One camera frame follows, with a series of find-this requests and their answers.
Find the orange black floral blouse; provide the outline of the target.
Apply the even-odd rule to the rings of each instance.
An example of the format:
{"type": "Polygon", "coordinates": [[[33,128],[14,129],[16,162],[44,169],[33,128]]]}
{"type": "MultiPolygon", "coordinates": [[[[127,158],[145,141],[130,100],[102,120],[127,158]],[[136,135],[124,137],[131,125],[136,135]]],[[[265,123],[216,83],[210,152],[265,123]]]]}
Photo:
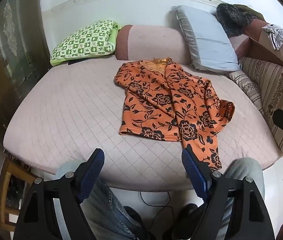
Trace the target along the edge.
{"type": "Polygon", "coordinates": [[[114,81],[126,95],[120,134],[180,141],[212,170],[221,169],[217,134],[232,120],[235,105],[220,99],[209,79],[166,58],[124,63],[114,81]]]}

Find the beige striped floral cushion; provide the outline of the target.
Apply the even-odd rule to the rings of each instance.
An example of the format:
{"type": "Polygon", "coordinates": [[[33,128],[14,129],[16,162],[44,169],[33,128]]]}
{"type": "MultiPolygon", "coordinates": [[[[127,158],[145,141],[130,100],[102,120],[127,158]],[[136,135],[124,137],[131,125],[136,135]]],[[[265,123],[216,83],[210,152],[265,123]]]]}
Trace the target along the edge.
{"type": "Polygon", "coordinates": [[[240,58],[240,63],[243,72],[260,89],[265,120],[283,152],[283,130],[273,122],[275,110],[283,110],[283,66],[249,57],[240,58]]]}

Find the wooden chair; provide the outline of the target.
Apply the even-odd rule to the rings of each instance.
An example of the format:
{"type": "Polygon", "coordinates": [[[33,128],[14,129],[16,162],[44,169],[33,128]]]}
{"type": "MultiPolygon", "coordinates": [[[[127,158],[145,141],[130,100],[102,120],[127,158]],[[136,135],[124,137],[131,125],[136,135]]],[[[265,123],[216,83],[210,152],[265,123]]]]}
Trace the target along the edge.
{"type": "Polygon", "coordinates": [[[10,216],[20,214],[25,188],[30,186],[36,176],[7,157],[0,158],[0,234],[15,231],[16,222],[10,216]]]}

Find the small striped cushion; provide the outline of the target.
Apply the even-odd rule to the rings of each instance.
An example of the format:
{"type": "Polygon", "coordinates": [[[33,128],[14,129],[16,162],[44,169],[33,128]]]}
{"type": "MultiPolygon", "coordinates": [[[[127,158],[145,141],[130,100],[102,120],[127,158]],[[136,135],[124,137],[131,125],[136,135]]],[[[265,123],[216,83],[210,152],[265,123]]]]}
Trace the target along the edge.
{"type": "Polygon", "coordinates": [[[226,76],[238,85],[238,87],[246,94],[246,96],[248,96],[251,102],[259,110],[261,115],[265,116],[261,99],[261,90],[258,85],[254,83],[242,70],[227,72],[226,76]]]}

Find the pink brown folded quilt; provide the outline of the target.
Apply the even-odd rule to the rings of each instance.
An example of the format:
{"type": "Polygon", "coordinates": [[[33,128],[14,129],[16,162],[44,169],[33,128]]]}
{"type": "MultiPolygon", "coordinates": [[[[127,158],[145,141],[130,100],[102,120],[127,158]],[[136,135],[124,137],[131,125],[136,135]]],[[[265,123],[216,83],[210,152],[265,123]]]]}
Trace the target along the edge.
{"type": "Polygon", "coordinates": [[[244,27],[244,34],[230,38],[238,58],[245,56],[283,66],[283,44],[278,50],[274,49],[264,29],[268,26],[267,22],[254,19],[251,25],[244,27]]]}

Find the white grey crumpled cloth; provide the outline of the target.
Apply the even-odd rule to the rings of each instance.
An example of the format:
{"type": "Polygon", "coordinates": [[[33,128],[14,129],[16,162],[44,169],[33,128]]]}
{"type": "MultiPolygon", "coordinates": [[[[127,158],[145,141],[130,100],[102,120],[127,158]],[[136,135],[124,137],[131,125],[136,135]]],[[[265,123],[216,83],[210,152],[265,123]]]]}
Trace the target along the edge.
{"type": "Polygon", "coordinates": [[[274,50],[280,50],[283,45],[283,28],[276,24],[267,24],[262,27],[274,50]]]}

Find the light blue pillow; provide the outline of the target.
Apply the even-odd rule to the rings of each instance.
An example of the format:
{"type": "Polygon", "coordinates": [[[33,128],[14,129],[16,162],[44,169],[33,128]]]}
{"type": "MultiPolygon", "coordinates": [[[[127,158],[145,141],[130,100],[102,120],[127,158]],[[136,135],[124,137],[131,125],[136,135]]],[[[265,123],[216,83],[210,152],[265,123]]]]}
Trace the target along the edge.
{"type": "Polygon", "coordinates": [[[176,13],[195,69],[214,73],[240,70],[227,34],[210,12],[186,5],[174,6],[171,10],[176,13]]]}

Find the pink quilted mattress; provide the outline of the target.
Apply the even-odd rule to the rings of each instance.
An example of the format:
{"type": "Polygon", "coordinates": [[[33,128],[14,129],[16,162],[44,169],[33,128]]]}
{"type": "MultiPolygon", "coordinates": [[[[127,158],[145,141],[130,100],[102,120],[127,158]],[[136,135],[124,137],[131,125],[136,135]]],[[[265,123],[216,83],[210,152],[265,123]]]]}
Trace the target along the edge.
{"type": "Polygon", "coordinates": [[[100,148],[106,183],[136,191],[190,189],[181,161],[188,145],[220,172],[237,158],[267,168],[282,156],[262,114],[228,77],[114,56],[49,70],[18,107],[3,144],[50,173],[100,148]]]}

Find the black furry cushion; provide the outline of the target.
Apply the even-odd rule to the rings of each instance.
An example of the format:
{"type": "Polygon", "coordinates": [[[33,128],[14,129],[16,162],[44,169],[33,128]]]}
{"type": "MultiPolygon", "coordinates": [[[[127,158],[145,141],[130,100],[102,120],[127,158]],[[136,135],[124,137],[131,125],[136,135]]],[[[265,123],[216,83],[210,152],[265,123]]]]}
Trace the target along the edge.
{"type": "Polygon", "coordinates": [[[217,6],[215,17],[228,37],[242,35],[243,28],[251,25],[255,19],[255,16],[249,12],[228,3],[221,3],[217,6]]]}

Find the olive green cloth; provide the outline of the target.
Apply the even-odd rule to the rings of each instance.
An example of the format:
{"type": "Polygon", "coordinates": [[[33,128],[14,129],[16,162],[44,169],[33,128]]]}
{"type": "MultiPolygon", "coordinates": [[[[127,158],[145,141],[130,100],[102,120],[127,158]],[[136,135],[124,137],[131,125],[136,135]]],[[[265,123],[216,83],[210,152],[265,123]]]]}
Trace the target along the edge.
{"type": "Polygon", "coordinates": [[[258,18],[259,20],[265,21],[263,15],[255,10],[253,10],[252,8],[246,6],[246,5],[242,5],[242,4],[233,4],[234,7],[238,8],[238,9],[242,9],[246,12],[248,12],[249,14],[251,14],[254,18],[258,18]]]}

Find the wooden glass-panel wardrobe door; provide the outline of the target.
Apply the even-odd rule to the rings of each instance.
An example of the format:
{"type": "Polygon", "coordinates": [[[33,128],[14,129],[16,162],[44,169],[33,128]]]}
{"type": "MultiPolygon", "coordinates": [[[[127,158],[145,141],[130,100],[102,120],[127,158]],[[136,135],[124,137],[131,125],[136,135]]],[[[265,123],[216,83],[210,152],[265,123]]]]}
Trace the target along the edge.
{"type": "Polygon", "coordinates": [[[50,67],[40,0],[0,0],[0,147],[18,106],[50,67]]]}

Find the pink bolster cushion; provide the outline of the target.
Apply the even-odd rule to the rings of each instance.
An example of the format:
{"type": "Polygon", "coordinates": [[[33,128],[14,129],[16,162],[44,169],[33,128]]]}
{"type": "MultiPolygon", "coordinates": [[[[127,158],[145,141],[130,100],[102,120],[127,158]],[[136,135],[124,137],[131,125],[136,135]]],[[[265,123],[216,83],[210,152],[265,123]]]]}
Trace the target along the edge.
{"type": "Polygon", "coordinates": [[[153,60],[170,57],[179,64],[190,65],[189,48],[176,29],[153,25],[125,25],[116,39],[117,60],[153,60]]]}

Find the green white patterned pillow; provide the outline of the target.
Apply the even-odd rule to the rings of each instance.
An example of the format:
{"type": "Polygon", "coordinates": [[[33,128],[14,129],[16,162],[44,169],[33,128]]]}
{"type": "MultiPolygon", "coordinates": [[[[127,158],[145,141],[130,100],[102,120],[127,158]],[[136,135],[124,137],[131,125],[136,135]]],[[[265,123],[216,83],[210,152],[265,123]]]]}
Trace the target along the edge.
{"type": "Polygon", "coordinates": [[[54,67],[66,61],[106,56],[116,51],[121,26],[113,20],[99,20],[62,40],[50,55],[54,67]]]}

